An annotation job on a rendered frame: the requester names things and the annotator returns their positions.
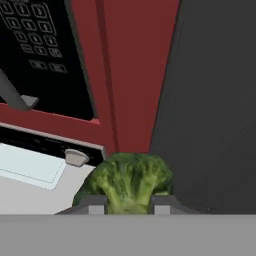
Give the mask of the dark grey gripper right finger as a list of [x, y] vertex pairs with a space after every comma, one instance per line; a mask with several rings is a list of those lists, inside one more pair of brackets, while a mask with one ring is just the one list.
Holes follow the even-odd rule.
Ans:
[[198, 211], [182, 205], [174, 195], [154, 195], [150, 199], [150, 213], [153, 215], [198, 214]]

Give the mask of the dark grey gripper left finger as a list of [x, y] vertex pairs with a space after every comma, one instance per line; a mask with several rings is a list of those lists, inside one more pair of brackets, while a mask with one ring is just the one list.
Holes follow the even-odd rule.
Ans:
[[87, 195], [78, 205], [65, 209], [60, 214], [75, 215], [105, 215], [107, 214], [108, 199], [104, 195]]

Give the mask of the green broccoli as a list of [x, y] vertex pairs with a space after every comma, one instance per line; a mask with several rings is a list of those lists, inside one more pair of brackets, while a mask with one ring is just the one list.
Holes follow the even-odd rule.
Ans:
[[115, 153], [85, 178], [73, 198], [106, 196], [109, 214], [148, 214], [152, 196], [173, 194], [173, 172], [161, 157], [142, 153]]

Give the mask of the grey oven knob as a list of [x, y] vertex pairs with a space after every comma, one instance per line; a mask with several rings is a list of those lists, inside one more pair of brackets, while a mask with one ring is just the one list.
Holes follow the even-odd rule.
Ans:
[[80, 152], [75, 149], [66, 149], [65, 150], [65, 162], [68, 165], [81, 167], [84, 164], [88, 163], [90, 160], [89, 156], [83, 152]]

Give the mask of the oven with black control panel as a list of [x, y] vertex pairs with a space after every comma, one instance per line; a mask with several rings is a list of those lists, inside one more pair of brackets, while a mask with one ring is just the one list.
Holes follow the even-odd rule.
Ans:
[[0, 144], [1, 143], [57, 158], [63, 158], [64, 160], [65, 150], [75, 149], [88, 155], [90, 160], [84, 165], [93, 166], [94, 168], [105, 158], [105, 150], [101, 145], [50, 135], [4, 123], [0, 123]]

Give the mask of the black microwave oven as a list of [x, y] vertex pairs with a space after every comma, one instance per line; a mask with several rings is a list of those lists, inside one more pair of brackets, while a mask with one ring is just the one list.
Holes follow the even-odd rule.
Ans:
[[71, 0], [0, 0], [0, 69], [36, 110], [96, 117]]

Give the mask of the dark grey fridge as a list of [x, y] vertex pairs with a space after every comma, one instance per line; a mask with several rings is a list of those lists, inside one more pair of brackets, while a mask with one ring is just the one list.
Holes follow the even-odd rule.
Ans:
[[181, 0], [150, 150], [180, 203], [256, 214], [256, 0]]

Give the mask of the red cabinet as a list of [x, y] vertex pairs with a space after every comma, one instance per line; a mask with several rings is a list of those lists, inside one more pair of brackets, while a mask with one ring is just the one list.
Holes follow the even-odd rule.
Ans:
[[101, 145], [150, 148], [180, 0], [71, 0], [96, 117], [90, 121], [9, 107], [0, 123]]

